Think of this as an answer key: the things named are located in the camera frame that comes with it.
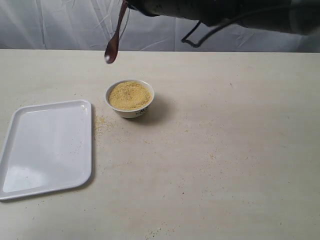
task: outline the white backdrop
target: white backdrop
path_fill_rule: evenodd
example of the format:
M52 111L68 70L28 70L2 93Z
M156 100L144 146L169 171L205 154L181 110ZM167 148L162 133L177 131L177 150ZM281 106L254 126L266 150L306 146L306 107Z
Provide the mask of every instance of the white backdrop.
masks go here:
M0 48L104 50L115 31L120 4L120 0L0 0ZM320 33L299 36L232 25L193 49L180 42L196 24L193 21L146 17L131 10L125 23L123 51L320 52ZM207 31L201 26L192 39Z

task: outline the white plastic tray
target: white plastic tray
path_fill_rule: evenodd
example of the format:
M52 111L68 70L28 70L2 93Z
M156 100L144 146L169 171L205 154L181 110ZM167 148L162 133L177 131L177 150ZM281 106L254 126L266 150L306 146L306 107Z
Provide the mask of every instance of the white plastic tray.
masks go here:
M75 188L91 171L90 102L27 106L13 114L0 154L0 200Z

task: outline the ceramic bowl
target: ceramic bowl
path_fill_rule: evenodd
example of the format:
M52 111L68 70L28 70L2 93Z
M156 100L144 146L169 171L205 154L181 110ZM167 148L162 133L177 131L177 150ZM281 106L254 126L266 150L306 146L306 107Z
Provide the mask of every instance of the ceramic bowl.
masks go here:
M145 87L149 90L149 92L150 92L150 94L151 94L151 101L150 101L147 105L145 105L145 106L143 106L143 107L141 107L141 108L139 108L139 109L136 109L136 110L121 110L121 109L117 109L117 108L113 107L113 106L110 104L110 102L109 102L109 96L110 96L111 91L112 91L118 84L126 83L126 82L136 82L136 83L141 84L142 86L145 86ZM146 83L145 81L140 81L140 80L123 80L123 81L118 81L118 82L112 84L112 85L107 89L107 91L106 91L106 93L105 93L105 101L106 101L106 104L108 104L108 106L109 106L110 108L112 108L118 115L120 115L121 117L123 117L123 118L125 118L125 119L134 119L134 118L137 118L137 117L140 117L141 115L143 115L143 114L147 111L149 105L153 102L154 99L155 99L155 91L154 91L154 89L152 88L152 86L151 86L150 84Z

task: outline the wire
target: wire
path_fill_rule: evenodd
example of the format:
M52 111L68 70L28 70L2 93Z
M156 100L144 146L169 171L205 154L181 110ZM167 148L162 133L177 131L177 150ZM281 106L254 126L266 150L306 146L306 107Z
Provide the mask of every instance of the wire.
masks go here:
M294 9L302 9L302 8L320 8L320 4L318 3L300 3L300 4L294 4L294 5L280 5L280 6L271 6L266 8L261 8L254 11L249 11L246 13L243 13L242 15L239 15L235 18L232 18L220 26L217 26L215 29L208 32L206 35L204 35L197 43L192 42L191 40L188 40L187 38L200 26L201 22L199 21L195 27L188 32L187 35L185 35L181 42L184 44L189 44L193 48L199 48L208 38L210 38L213 34L216 34L217 32L221 31L222 29L228 27L231 24L234 24L242 19L251 17L253 15L258 15L262 13L267 13L271 11L278 11L278 10L294 10Z

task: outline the brown spoon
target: brown spoon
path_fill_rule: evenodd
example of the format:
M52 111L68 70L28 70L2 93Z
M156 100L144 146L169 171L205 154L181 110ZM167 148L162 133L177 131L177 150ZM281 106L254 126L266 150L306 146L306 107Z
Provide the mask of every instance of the brown spoon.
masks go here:
M121 4L118 24L116 26L115 33L113 37L110 39L104 52L104 60L107 64L112 64L117 58L118 50L119 50L120 27L121 27L121 23L124 18L124 15L126 13L127 7L128 7L127 1L124 0Z

